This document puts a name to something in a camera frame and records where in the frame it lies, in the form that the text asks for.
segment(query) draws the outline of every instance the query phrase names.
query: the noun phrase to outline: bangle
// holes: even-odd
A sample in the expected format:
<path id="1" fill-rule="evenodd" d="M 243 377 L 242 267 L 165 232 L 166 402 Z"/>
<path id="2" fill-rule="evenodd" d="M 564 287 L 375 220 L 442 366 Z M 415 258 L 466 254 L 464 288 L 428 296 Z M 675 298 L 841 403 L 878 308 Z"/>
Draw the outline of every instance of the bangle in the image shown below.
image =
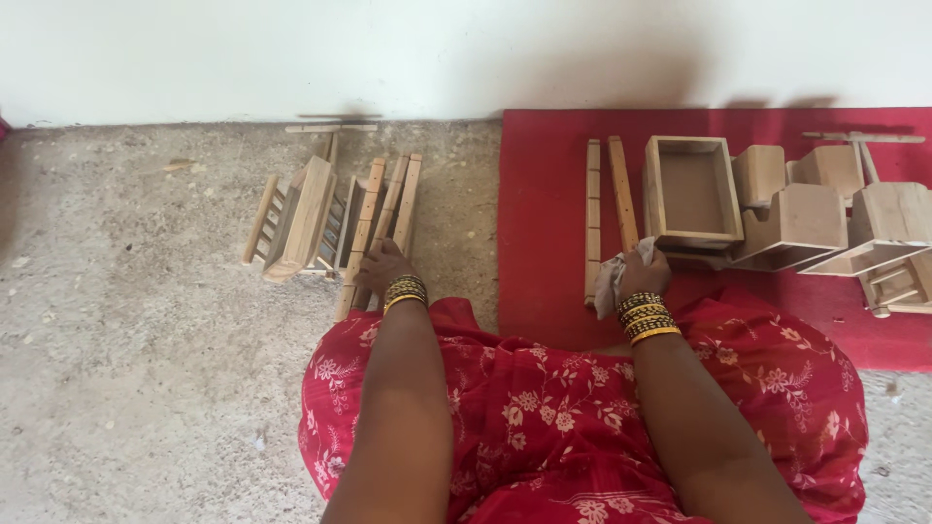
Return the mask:
<path id="1" fill-rule="evenodd" d="M 680 333 L 664 298 L 656 293 L 634 293 L 618 305 L 618 322 L 631 345 L 663 333 Z"/>
<path id="2" fill-rule="evenodd" d="M 640 342 L 640 341 L 643 340 L 644 338 L 653 337 L 654 335 L 662 335 L 663 333 L 680 333 L 680 331 L 679 331 L 679 328 L 676 327 L 676 326 L 673 326 L 673 327 L 658 327 L 658 328 L 656 328 L 656 329 L 651 329 L 651 330 L 648 330 L 648 331 L 643 331 L 643 332 L 641 332 L 641 333 L 635 335 L 635 337 L 631 339 L 631 345 L 634 346 L 635 344 L 637 344 L 638 342 Z"/>
<path id="3" fill-rule="evenodd" d="M 424 282 L 414 275 L 402 275 L 389 283 L 389 288 L 385 291 L 385 308 L 382 314 L 389 312 L 392 304 L 404 298 L 416 298 L 425 307 L 429 304 Z"/>
<path id="4" fill-rule="evenodd" d="M 382 314 L 384 315 L 385 313 L 389 312 L 389 308 L 390 308 L 391 306 L 393 306 L 396 302 L 401 302 L 402 300 L 405 300 L 405 299 L 407 299 L 407 298 L 416 298 L 417 300 L 420 301 L 421 304 L 424 304 L 425 307 L 427 306 L 427 302 L 425 302 L 424 299 L 421 298 L 420 296 L 417 296 L 417 295 L 401 295 L 401 296 L 397 296 L 397 297 L 393 298 L 393 299 L 391 300 L 391 302 L 389 302 L 388 304 L 386 304 L 386 305 L 385 305 L 385 309 L 382 310 Z"/>

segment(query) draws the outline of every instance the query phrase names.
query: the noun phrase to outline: woman's left hand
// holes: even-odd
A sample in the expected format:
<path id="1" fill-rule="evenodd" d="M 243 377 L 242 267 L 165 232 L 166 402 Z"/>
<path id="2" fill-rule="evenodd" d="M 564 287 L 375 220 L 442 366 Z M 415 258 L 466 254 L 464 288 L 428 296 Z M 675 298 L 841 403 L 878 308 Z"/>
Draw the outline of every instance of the woman's left hand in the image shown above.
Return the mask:
<path id="1" fill-rule="evenodd" d="M 365 256 L 353 282 L 371 289 L 380 299 L 384 300 L 385 291 L 389 288 L 391 281 L 402 275 L 417 277 L 418 273 L 411 266 L 411 262 L 402 255 L 398 244 L 392 239 L 385 239 L 378 252 L 370 251 Z"/>

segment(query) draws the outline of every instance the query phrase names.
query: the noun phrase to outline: white wall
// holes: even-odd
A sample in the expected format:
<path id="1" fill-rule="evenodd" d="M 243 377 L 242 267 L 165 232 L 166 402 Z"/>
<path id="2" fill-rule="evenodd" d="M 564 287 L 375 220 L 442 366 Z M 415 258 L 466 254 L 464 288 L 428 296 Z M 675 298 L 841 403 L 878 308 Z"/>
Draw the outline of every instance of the white wall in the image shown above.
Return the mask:
<path id="1" fill-rule="evenodd" d="M 15 127 L 932 105 L 925 0 L 0 0 Z"/>

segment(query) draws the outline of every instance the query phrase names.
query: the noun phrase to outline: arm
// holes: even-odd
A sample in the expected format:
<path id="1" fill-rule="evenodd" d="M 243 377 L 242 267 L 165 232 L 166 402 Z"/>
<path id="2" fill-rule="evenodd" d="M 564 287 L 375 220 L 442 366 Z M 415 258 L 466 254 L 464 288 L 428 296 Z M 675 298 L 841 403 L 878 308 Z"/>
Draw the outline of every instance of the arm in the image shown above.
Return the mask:
<path id="1" fill-rule="evenodd" d="M 416 274 L 391 239 L 363 261 L 358 284 L 385 296 Z M 382 319 L 363 379 L 356 438 L 323 513 L 331 523 L 440 523 L 446 515 L 453 424 L 444 362 L 427 308 L 397 302 Z"/>
<path id="2" fill-rule="evenodd" d="M 664 255 L 644 267 L 625 256 L 620 298 L 662 295 L 670 280 Z M 637 392 L 651 442 L 687 515 L 719 524 L 809 523 L 770 455 L 712 376 L 676 333 L 635 344 Z"/>

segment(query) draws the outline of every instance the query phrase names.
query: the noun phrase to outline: woman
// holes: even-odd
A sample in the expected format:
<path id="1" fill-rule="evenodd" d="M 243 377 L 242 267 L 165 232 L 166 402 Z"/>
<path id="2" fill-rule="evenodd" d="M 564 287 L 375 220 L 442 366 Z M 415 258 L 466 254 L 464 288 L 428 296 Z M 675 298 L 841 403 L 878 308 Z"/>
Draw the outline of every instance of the woman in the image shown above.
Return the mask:
<path id="1" fill-rule="evenodd" d="M 593 354 L 485 333 L 463 299 L 428 309 L 392 241 L 370 254 L 358 283 L 390 306 L 324 335 L 302 388 L 323 522 L 855 522 L 867 423 L 847 357 L 731 291 L 640 332 L 673 325 L 645 298 L 670 270 L 626 260 L 635 343 Z"/>

